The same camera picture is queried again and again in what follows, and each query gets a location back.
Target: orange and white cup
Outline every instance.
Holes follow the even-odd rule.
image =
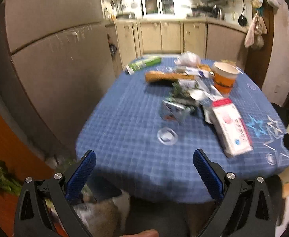
[[[240,71],[231,64],[216,61],[212,68],[214,77],[214,86],[222,94],[228,95]]]

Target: circle print on tablecloth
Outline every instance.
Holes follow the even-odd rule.
[[[250,89],[256,91],[256,87],[255,87],[254,85],[252,85],[252,84],[247,84],[247,85],[248,85],[248,87],[249,87]]]
[[[271,153],[268,153],[266,156],[265,156],[267,162],[270,164],[270,165],[275,165],[276,164],[276,157],[275,155],[271,154]]]
[[[177,133],[169,127],[163,127],[158,131],[158,139],[164,145],[173,145],[178,140]]]

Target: blue tablecloth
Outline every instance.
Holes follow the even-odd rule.
[[[161,65],[174,66],[174,59],[163,58]],[[189,115],[181,125],[161,119],[161,101],[169,95],[171,87],[145,82],[144,73],[155,69],[153,66],[134,75],[122,73],[78,136],[77,157],[93,150],[97,174],[131,195],[152,202],[200,203],[211,197],[193,165],[192,156],[198,148],[226,172],[242,178],[268,177],[289,165],[289,151],[282,142],[286,129],[267,98],[245,73],[239,74],[229,97],[247,125],[253,151],[227,158],[201,110],[197,115]],[[163,127],[178,134],[174,145],[166,146],[158,140],[157,132]]]

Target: white carton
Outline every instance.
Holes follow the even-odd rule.
[[[253,150],[244,121],[237,108],[229,98],[216,100],[212,103],[212,122],[224,146],[227,157],[240,155]]]

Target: blue gripper pad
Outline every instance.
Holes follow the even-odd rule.
[[[81,165],[79,165],[75,173],[67,182],[65,198],[68,201],[78,198],[95,165],[96,154],[92,151],[86,156]]]
[[[222,200],[224,198],[223,184],[199,150],[194,152],[193,162],[210,196],[215,200]]]

